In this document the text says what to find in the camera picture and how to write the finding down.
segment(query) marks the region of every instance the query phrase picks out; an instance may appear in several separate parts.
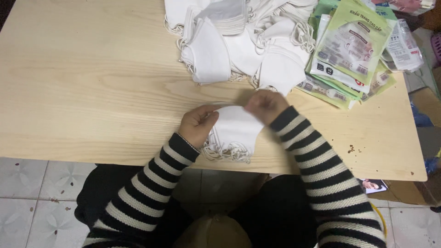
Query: person's left hand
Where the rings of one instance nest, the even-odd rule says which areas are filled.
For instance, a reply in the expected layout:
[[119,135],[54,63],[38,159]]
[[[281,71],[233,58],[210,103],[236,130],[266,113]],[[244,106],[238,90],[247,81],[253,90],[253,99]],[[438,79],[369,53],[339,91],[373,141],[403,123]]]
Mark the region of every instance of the person's left hand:
[[200,148],[219,118],[216,105],[203,105],[185,113],[178,133],[193,147]]

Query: knitted sweater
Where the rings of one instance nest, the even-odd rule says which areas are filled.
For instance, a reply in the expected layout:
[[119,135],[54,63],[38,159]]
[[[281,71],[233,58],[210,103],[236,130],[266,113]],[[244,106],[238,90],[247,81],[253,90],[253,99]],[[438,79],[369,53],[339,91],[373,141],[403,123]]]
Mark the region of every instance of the knitted sweater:
[[[291,106],[270,127],[300,168],[318,222],[319,247],[385,248],[384,234],[367,196],[311,123]],[[198,155],[179,134],[173,134],[109,202],[83,247],[143,248],[142,237],[155,229],[182,170]]]

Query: sleeve cuff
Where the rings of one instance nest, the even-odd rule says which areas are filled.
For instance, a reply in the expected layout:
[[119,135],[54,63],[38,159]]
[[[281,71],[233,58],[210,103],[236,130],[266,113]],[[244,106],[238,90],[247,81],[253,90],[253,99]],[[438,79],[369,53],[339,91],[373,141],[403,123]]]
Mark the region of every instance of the sleeve cuff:
[[168,141],[168,145],[175,152],[190,160],[192,163],[196,161],[196,158],[200,154],[198,150],[196,150],[190,143],[188,143],[181,135],[176,132],[173,133],[172,137]]
[[277,118],[269,125],[269,127],[278,132],[286,127],[294,118],[299,115],[299,112],[293,107],[286,108]]

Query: wood grain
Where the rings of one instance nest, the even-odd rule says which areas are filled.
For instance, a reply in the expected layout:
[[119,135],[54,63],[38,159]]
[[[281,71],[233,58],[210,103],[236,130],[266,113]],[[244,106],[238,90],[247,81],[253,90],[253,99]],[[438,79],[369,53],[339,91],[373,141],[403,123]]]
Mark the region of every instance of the wood grain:
[[[143,165],[186,111],[245,103],[247,82],[192,82],[163,18],[161,0],[17,0],[0,33],[0,156]],[[396,78],[350,111],[299,90],[288,100],[357,177],[426,180],[404,79]],[[199,157],[193,167],[299,172],[269,130],[249,165]]]

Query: pink basket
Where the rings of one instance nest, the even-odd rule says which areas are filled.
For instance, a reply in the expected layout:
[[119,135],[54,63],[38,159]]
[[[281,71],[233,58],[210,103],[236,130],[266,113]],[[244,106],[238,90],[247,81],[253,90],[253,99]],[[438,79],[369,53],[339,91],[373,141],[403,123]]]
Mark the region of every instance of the pink basket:
[[441,65],[441,33],[434,34],[430,39],[435,56],[438,60],[437,65]]

